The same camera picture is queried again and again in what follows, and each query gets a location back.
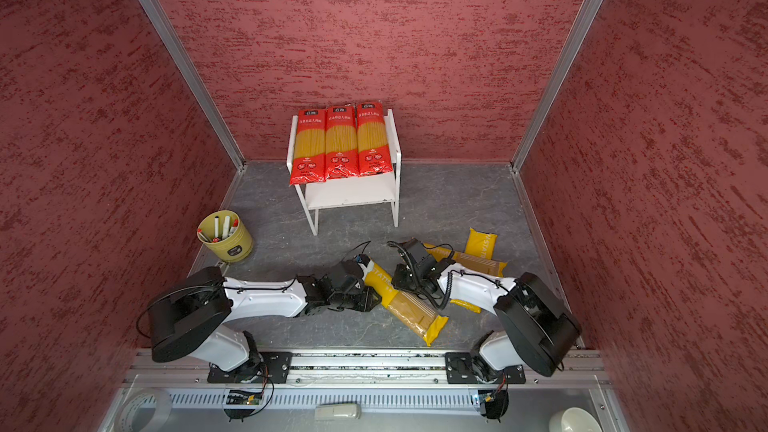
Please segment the metal corner post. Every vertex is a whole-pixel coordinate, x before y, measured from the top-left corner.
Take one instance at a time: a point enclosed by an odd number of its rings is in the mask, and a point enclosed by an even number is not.
[[[197,99],[203,112],[205,112],[216,135],[219,140],[221,140],[222,145],[224,145],[226,153],[232,159],[237,170],[241,170],[245,165],[243,153],[237,146],[234,137],[232,137],[232,133],[226,126],[224,118],[219,113],[214,99],[208,93],[208,89],[206,89],[203,79],[200,77],[200,74],[197,73],[197,69],[195,69],[192,59],[181,44],[181,40],[174,30],[174,26],[171,25],[159,0],[139,0],[139,2],[144,8],[144,12],[149,17],[155,30],[160,35],[163,44],[165,44],[165,47],[168,49],[168,53],[174,59],[174,62],[176,62],[176,66],[179,68],[184,80],[187,81],[187,85],[190,90],[192,90],[195,99]]]
[[[536,135],[541,130],[544,120],[546,120],[547,114],[549,114],[549,110],[552,107],[552,103],[555,97],[557,97],[560,87],[563,85],[565,77],[568,75],[568,71],[571,69],[571,65],[581,48],[581,43],[584,42],[584,38],[587,36],[587,32],[589,32],[589,28],[598,14],[602,3],[603,0],[584,0],[581,3],[581,8],[579,8],[579,12],[576,14],[576,19],[571,27],[571,32],[568,34],[568,38],[565,40],[558,62],[554,64],[552,75],[549,77],[549,81],[544,88],[542,100],[533,112],[531,123],[528,124],[528,129],[525,130],[520,146],[518,146],[518,150],[514,153],[512,158],[513,171],[520,173],[522,170],[523,162],[531,151]]]

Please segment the pasta package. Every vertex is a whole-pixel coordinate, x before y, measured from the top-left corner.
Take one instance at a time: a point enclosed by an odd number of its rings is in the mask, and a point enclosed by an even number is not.
[[[446,326],[448,318],[418,300],[414,294],[395,290],[392,287],[392,277],[374,261],[370,261],[369,267],[371,269],[366,273],[365,283],[381,295],[382,306],[416,332],[426,342],[427,347],[431,347],[432,342]]]
[[[355,106],[329,107],[326,116],[326,178],[359,175]]]
[[[326,181],[326,112],[325,109],[299,112],[290,172],[292,186]]]
[[[392,171],[384,125],[384,107],[380,102],[363,102],[357,105],[357,151],[361,176]]]

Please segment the white marker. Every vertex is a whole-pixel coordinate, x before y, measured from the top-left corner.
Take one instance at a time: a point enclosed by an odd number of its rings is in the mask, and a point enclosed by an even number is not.
[[[224,217],[224,230],[221,231],[221,238],[225,239],[230,236],[230,216]]]

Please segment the marker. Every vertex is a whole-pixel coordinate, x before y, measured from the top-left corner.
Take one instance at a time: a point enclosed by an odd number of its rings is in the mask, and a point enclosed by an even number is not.
[[[200,238],[202,238],[206,242],[210,242],[210,239],[208,237],[206,237],[205,234],[203,234],[203,229],[202,228],[198,228],[197,229],[197,235],[199,235]]]
[[[221,231],[221,238],[227,238],[230,236],[230,216],[224,217],[224,230]]]

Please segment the white bowl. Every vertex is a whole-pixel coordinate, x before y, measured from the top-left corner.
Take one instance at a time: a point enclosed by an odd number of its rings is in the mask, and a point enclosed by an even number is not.
[[[549,419],[549,432],[603,432],[592,414],[572,407],[561,410]]]

